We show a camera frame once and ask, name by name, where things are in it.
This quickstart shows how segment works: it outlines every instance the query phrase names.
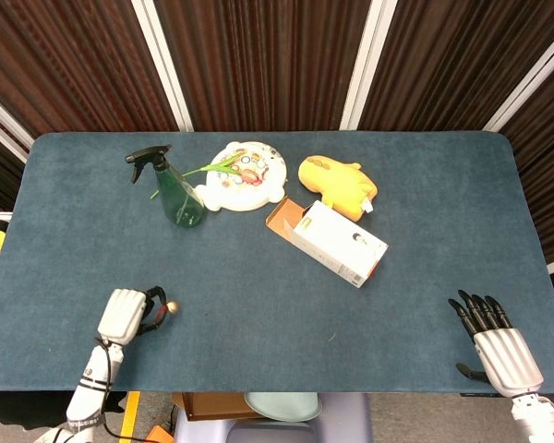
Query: green spray bottle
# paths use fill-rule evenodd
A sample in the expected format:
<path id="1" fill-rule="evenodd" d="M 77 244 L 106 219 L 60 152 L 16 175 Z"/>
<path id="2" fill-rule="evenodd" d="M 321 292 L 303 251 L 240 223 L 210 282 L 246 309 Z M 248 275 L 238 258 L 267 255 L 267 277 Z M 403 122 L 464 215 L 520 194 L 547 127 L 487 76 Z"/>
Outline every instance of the green spray bottle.
<path id="1" fill-rule="evenodd" d="M 205 206 L 193 187 L 164 157 L 171 147 L 152 146 L 127 155 L 126 162 L 134 165 L 131 183 L 136 183 L 144 166 L 151 163 L 156 173 L 166 217 L 178 226 L 192 228 L 203 219 Z"/>

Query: yellow plush toy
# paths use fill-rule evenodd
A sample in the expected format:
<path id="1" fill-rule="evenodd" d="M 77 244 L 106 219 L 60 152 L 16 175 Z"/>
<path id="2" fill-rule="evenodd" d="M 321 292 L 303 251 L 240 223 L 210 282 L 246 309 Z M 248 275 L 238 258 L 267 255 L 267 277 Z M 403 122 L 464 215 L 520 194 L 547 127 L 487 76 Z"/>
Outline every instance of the yellow plush toy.
<path id="1" fill-rule="evenodd" d="M 302 185 L 322 194 L 322 203 L 357 222 L 363 211 L 371 212 L 376 185 L 361 171 L 359 163 L 341 163 L 321 155 L 307 157 L 299 166 Z"/>

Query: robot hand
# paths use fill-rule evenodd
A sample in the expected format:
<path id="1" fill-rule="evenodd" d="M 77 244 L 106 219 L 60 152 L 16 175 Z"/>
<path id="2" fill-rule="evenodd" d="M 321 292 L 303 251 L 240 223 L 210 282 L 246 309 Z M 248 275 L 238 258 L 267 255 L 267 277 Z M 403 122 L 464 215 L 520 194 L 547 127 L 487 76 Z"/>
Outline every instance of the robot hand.
<path id="1" fill-rule="evenodd" d="M 466 377 L 490 383 L 502 396 L 512 398 L 513 419 L 530 443 L 554 443 L 554 404 L 537 395 L 544 378 L 524 337 L 515 329 L 502 306 L 492 297 L 482 299 L 460 290 L 468 310 L 448 301 L 462 321 L 485 372 L 464 364 L 458 370 Z"/>
<path id="2" fill-rule="evenodd" d="M 155 297 L 159 297 L 161 302 L 158 313 L 151 323 L 141 323 L 152 310 Z M 67 422 L 73 434 L 63 429 L 52 429 L 35 443 L 92 442 L 94 429 L 98 425 L 104 425 L 108 431 L 102 411 L 109 388 L 123 363 L 123 346 L 136 335 L 159 328 L 166 313 L 174 314 L 177 310 L 176 302 L 166 303 L 166 294 L 160 286 L 146 292 L 115 289 L 98 326 L 101 336 L 97 339 L 98 345 L 92 350 L 67 407 Z"/>

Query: black spray nozzle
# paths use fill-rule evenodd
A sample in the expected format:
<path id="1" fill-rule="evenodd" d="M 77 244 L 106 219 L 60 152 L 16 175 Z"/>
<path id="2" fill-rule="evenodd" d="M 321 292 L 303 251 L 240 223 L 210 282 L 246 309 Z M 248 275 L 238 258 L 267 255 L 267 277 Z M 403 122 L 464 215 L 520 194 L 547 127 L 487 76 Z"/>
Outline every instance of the black spray nozzle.
<path id="1" fill-rule="evenodd" d="M 147 163 L 151 163 L 156 171 L 162 171 L 168 167 L 168 161 L 164 157 L 170 149 L 171 145 L 166 146 L 151 146 L 144 150 L 136 150 L 126 156 L 127 163 L 133 163 L 133 176 L 131 177 L 131 183 L 136 183 L 139 179 L 139 175 L 144 169 Z"/>

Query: small gold ball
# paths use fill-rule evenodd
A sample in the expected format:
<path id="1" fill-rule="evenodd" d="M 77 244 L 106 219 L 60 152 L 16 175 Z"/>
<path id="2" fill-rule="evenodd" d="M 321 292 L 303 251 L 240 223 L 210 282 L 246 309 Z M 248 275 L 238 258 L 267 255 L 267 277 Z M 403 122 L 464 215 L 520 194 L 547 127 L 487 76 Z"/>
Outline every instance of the small gold ball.
<path id="1" fill-rule="evenodd" d="M 172 302 L 168 302 L 166 307 L 168 308 L 168 312 L 171 314 L 176 314 L 178 312 L 178 302 L 174 300 Z"/>

